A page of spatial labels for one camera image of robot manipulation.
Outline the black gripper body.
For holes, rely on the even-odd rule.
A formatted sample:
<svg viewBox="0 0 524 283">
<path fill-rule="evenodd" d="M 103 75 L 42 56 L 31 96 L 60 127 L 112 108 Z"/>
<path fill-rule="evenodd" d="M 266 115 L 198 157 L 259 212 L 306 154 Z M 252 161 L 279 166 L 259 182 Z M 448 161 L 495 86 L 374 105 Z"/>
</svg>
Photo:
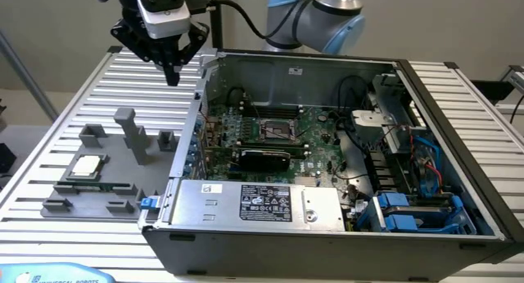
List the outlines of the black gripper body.
<svg viewBox="0 0 524 283">
<path fill-rule="evenodd" d="M 151 12 L 140 0 L 123 0 L 123 19 L 144 42 L 171 41 L 179 46 L 183 34 L 190 36 L 190 44 L 180 50 L 179 55 L 194 55 L 194 24 L 186 1 L 178 8 Z"/>
</svg>

